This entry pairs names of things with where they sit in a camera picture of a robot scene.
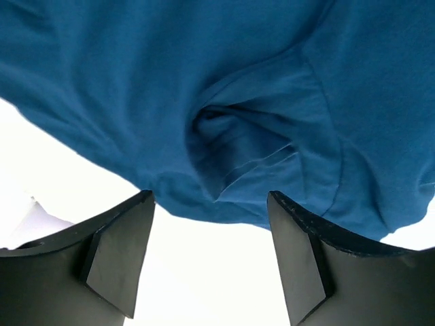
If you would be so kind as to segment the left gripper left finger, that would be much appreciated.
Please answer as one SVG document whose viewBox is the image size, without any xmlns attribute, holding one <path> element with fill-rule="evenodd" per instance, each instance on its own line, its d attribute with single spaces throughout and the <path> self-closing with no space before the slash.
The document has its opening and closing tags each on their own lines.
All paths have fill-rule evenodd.
<svg viewBox="0 0 435 326">
<path fill-rule="evenodd" d="M 135 315 L 155 202 L 142 191 L 65 230 L 1 250 L 1 324 L 123 325 Z"/>
</svg>

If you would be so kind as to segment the blue t shirt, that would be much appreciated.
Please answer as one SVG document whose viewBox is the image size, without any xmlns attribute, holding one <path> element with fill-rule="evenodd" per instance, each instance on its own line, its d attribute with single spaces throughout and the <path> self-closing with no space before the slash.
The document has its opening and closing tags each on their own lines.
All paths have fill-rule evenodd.
<svg viewBox="0 0 435 326">
<path fill-rule="evenodd" d="M 380 240 L 434 197 L 433 1 L 2 1 L 1 97 L 178 217 Z"/>
</svg>

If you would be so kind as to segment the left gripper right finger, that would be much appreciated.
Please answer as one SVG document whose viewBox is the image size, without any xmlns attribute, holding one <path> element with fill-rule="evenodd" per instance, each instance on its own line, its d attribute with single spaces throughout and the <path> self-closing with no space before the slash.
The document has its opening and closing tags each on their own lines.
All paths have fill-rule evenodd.
<svg viewBox="0 0 435 326">
<path fill-rule="evenodd" d="M 434 250 L 350 232 L 281 192 L 267 199 L 292 325 L 433 325 Z"/>
</svg>

